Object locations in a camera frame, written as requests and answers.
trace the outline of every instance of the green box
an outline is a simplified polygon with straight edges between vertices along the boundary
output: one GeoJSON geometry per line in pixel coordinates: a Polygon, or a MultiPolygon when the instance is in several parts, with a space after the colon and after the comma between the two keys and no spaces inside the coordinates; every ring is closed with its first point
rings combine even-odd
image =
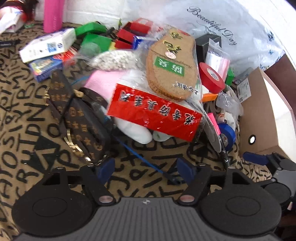
{"type": "Polygon", "coordinates": [[[104,25],[99,24],[98,22],[87,23],[78,28],[75,28],[75,33],[77,37],[83,37],[87,33],[100,34],[106,33],[107,28],[104,25]]]}
{"type": "Polygon", "coordinates": [[[81,46],[84,45],[85,43],[95,43],[100,47],[101,53],[102,53],[102,52],[109,50],[111,41],[112,41],[111,38],[107,38],[105,36],[101,36],[101,35],[97,35],[97,34],[88,33],[84,37],[81,46]]]}
{"type": "Polygon", "coordinates": [[[227,84],[228,86],[231,86],[233,79],[234,79],[234,73],[232,72],[231,68],[229,68],[227,72],[227,78],[226,78],[225,84],[227,84]]]}

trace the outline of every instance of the orange object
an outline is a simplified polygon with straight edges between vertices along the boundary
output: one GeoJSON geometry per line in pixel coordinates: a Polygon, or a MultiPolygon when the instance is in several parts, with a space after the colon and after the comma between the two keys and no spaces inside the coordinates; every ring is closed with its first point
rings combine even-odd
{"type": "Polygon", "coordinates": [[[213,100],[216,100],[217,97],[218,97],[218,94],[207,93],[202,95],[202,101],[203,102],[213,101],[213,100]]]}

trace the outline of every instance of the white sticker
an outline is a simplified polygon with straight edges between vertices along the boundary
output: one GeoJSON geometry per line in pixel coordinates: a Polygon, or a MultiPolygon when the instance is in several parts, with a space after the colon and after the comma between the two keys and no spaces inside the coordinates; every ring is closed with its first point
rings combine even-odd
{"type": "Polygon", "coordinates": [[[237,93],[240,103],[251,97],[251,90],[248,78],[246,78],[237,86],[237,93]]]}
{"type": "Polygon", "coordinates": [[[175,59],[176,58],[176,55],[174,53],[171,53],[171,52],[166,52],[165,55],[170,58],[170,59],[175,59]]]}
{"type": "Polygon", "coordinates": [[[219,81],[219,77],[211,69],[207,69],[207,72],[213,77],[214,80],[219,81]]]}

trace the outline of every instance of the pink cylinder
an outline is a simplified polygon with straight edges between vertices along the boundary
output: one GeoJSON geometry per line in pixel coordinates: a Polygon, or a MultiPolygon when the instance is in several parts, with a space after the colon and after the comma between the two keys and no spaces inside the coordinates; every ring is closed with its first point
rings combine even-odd
{"type": "Polygon", "coordinates": [[[43,29],[45,33],[59,31],[63,25],[65,0],[45,0],[43,29]]]}

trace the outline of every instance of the white plastic bag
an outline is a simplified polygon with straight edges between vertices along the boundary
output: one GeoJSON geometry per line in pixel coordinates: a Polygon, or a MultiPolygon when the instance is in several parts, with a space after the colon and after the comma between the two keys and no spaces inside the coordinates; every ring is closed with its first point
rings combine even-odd
{"type": "Polygon", "coordinates": [[[139,17],[168,23],[194,38],[220,35],[235,75],[248,67],[265,70],[284,54],[274,33],[236,0],[125,0],[123,24],[139,17]]]}

